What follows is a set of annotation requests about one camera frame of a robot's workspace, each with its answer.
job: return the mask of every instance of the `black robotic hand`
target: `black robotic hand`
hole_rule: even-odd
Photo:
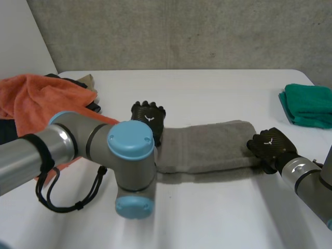
[[[247,142],[248,149],[259,159],[267,174],[277,172],[275,162],[284,155],[297,154],[294,144],[277,128],[261,131]]]
[[[155,140],[155,146],[160,146],[160,139],[162,131],[164,129],[164,119],[166,116],[166,111],[162,106],[157,107],[155,102],[150,104],[144,101],[142,105],[137,101],[131,108],[131,119],[138,120],[147,124],[153,134]]]

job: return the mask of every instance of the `white wall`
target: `white wall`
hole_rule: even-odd
[[[0,0],[0,79],[57,73],[26,0]]]

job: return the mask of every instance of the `logo on robotic hand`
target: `logo on robotic hand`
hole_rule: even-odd
[[[152,120],[154,120],[154,117],[152,117],[152,118],[148,118],[148,117],[146,117],[146,115],[144,115],[144,117],[147,119],[147,121],[152,121]]]
[[[272,145],[272,142],[273,142],[273,138],[271,138],[271,141],[269,141],[267,143],[264,143],[264,144],[270,144],[270,145]]]

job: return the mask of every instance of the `folded gray towel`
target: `folded gray towel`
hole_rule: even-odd
[[[254,134],[254,127],[240,120],[165,128],[156,159],[158,172],[201,174],[257,166],[258,159],[246,147],[246,142]],[[199,179],[209,181],[215,174],[200,176]],[[186,181],[194,181],[196,178],[186,177]]]

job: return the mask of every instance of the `robotic arm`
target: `robotic arm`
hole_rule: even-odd
[[[84,157],[114,170],[119,215],[149,216],[156,185],[155,141],[160,143],[165,111],[154,102],[142,106],[137,102],[132,113],[132,119],[139,120],[142,114],[155,119],[111,126],[75,112],[60,112],[44,131],[32,134],[33,139],[22,137],[0,146],[0,195],[40,175],[46,160],[54,161],[53,167]]]
[[[294,144],[278,129],[262,131],[247,143],[268,174],[279,172],[286,184],[332,230],[332,147],[319,167],[297,154]]]

